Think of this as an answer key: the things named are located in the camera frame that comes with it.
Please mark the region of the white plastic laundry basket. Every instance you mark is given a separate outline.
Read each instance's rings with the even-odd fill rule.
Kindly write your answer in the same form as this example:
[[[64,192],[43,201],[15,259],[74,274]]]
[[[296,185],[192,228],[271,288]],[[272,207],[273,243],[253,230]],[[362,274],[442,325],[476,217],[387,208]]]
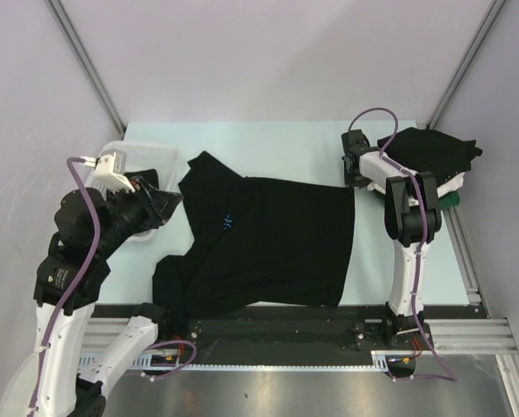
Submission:
[[[118,149],[127,154],[127,161],[125,165],[125,172],[139,171],[146,169],[155,169],[158,173],[159,189],[164,191],[176,192],[172,189],[174,180],[176,179],[176,172],[181,159],[181,152],[178,148],[170,145],[153,144],[150,142],[125,142],[114,141],[103,147],[100,154],[105,150]],[[135,178],[130,180],[132,186],[135,188]],[[127,236],[125,234],[117,233],[107,227],[107,209],[106,199],[107,191],[104,195],[96,189],[89,189],[92,198],[94,199],[96,211],[100,221],[100,244],[106,245],[121,245],[127,240],[146,242],[151,240],[156,234],[157,229],[150,230],[147,234],[138,234]]]

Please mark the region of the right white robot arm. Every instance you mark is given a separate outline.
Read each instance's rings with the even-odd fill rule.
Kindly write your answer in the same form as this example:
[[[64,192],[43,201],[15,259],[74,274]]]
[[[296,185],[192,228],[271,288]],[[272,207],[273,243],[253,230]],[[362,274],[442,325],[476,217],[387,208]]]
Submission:
[[[424,264],[442,217],[436,179],[414,173],[369,144],[360,129],[341,135],[345,184],[362,188],[371,183],[384,190],[384,226],[394,244],[394,276],[382,322],[372,330],[359,324],[356,333],[389,348],[419,344],[423,331],[421,296]]]

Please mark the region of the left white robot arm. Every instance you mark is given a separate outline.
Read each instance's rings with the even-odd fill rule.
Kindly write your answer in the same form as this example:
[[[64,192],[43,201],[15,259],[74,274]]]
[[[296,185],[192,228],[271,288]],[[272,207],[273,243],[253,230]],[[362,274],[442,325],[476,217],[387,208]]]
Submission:
[[[57,231],[37,269],[36,344],[6,388],[0,416],[100,416],[135,359],[171,341],[168,311],[143,303],[95,362],[79,364],[109,258],[131,236],[166,224],[182,200],[140,175],[128,184],[106,194],[81,188],[61,200]]]

